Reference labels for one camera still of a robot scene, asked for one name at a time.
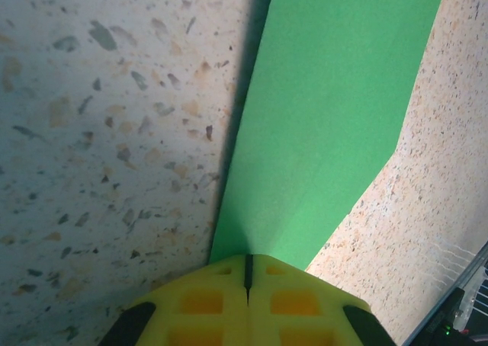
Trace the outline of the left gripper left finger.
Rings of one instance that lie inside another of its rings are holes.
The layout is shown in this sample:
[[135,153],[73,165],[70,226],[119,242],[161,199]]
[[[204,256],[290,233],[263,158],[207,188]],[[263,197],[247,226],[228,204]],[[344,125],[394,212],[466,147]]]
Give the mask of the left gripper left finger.
[[248,257],[232,256],[136,299],[102,345],[247,345]]

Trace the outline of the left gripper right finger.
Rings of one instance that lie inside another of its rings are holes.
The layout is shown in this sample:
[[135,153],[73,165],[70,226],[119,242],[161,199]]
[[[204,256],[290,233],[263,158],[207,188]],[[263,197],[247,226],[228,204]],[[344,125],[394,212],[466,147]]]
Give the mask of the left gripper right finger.
[[392,345],[370,306],[267,255],[247,257],[250,345]]

